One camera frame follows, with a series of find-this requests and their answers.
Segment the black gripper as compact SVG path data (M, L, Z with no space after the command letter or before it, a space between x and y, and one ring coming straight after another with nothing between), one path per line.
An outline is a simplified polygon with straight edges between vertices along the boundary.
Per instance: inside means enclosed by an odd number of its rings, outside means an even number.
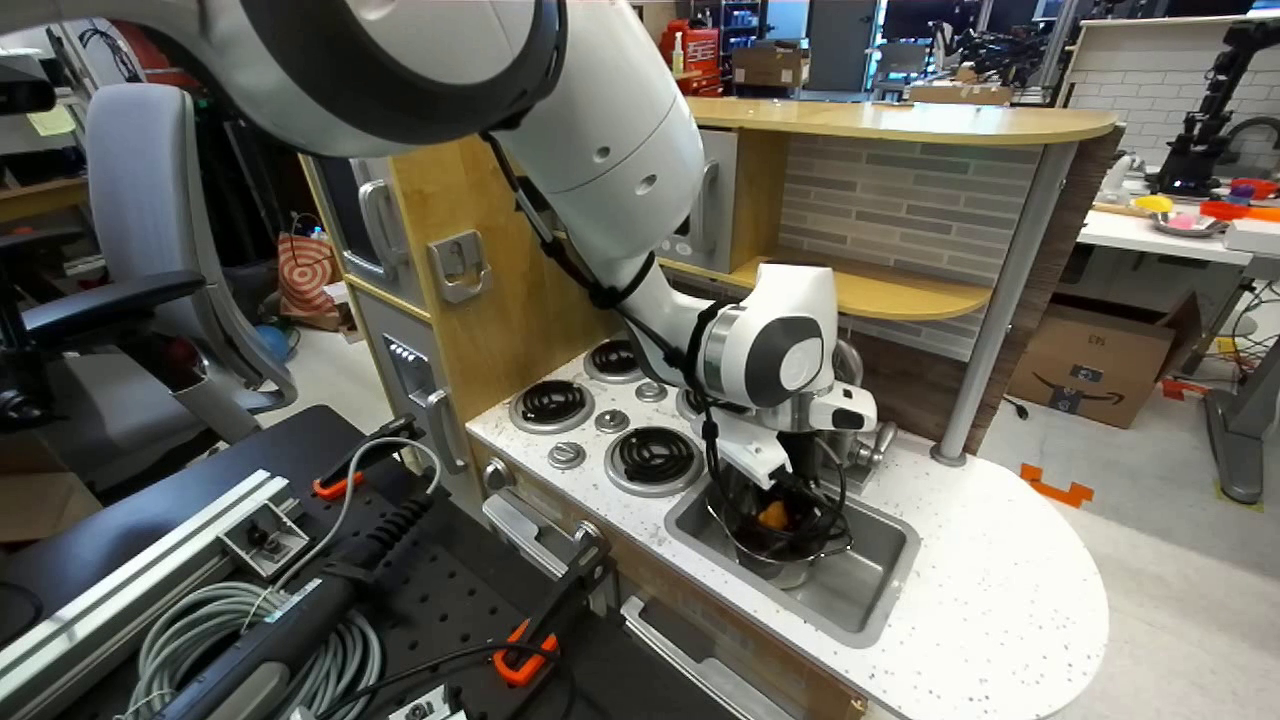
M756 519L767 500L785 500L790 529L845 519L849 479L878 466L880 430L767 434L713 409L700 435L713 473L703 510L729 535L737 519Z

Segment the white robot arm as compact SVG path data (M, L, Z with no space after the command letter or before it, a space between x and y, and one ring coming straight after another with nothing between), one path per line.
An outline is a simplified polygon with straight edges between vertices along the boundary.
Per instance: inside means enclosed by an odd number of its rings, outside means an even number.
M669 283L655 246L700 195L703 140L629 0L0 0L5 31L89 16L180 46L300 151L492 140L545 252L694 397L713 469L763 493L729 529L780 558L836 539L839 510L790 456L792 435L878 425L878 399L832 371L836 277L767 263L739 299Z

